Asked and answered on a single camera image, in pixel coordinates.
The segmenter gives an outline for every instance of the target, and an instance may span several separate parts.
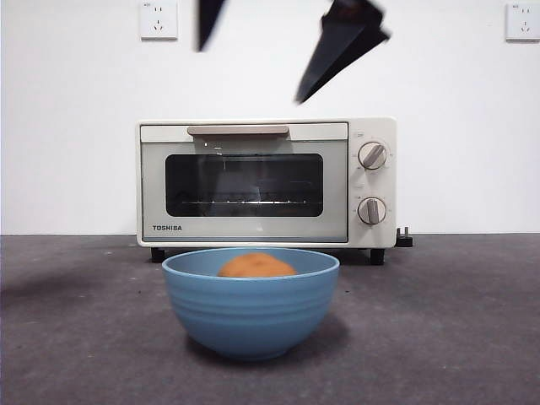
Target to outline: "oven knob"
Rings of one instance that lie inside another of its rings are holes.
[[[368,225],[377,225],[386,217],[386,206],[379,198],[366,198],[358,206],[358,216]]]
[[[360,148],[358,160],[367,170],[376,170],[386,162],[385,147],[377,142],[369,142]]]

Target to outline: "white toaster oven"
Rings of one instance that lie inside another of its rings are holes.
[[[137,238],[154,259],[165,247],[380,255],[396,243],[391,118],[141,121],[137,168]]]

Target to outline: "blue bowl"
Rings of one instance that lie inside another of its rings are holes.
[[[229,260],[263,252],[298,274],[268,278],[218,277]],[[332,299],[339,260],[316,251],[225,248],[191,251],[163,262],[170,303],[197,342],[239,360],[271,359],[312,333]]]

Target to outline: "blurry black object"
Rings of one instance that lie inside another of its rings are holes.
[[[199,0],[199,51],[212,33],[225,0]],[[368,0],[334,0],[322,17],[322,34],[300,81],[296,100],[303,103],[344,68],[382,41],[383,13]]]
[[[396,231],[396,247],[413,247],[413,237],[408,233],[408,226],[405,227],[405,233],[402,234],[401,228]]]
[[[225,0],[199,0],[199,51],[202,51],[212,34],[221,7]]]

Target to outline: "glass window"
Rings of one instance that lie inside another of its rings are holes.
[[[174,217],[316,217],[319,154],[172,154],[166,209]]]

